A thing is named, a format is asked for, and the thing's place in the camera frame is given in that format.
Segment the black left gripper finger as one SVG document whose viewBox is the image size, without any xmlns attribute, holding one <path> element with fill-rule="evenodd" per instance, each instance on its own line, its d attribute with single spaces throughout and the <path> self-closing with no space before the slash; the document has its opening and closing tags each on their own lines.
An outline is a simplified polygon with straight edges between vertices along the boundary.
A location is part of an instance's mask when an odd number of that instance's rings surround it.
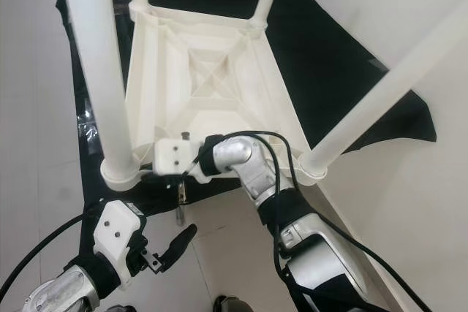
<svg viewBox="0 0 468 312">
<path fill-rule="evenodd" d="M 196 236 L 197 230 L 197 225 L 195 223 L 191 223 L 187 226 L 187 228 L 178 233 L 178 235 L 173 238 L 173 241 L 170 242 L 170 245 L 168 245 L 164 254 L 159 257 L 159 262 L 177 262 L 178 259 L 184 255 L 184 252 L 187 250 L 188 246 Z"/>
</svg>

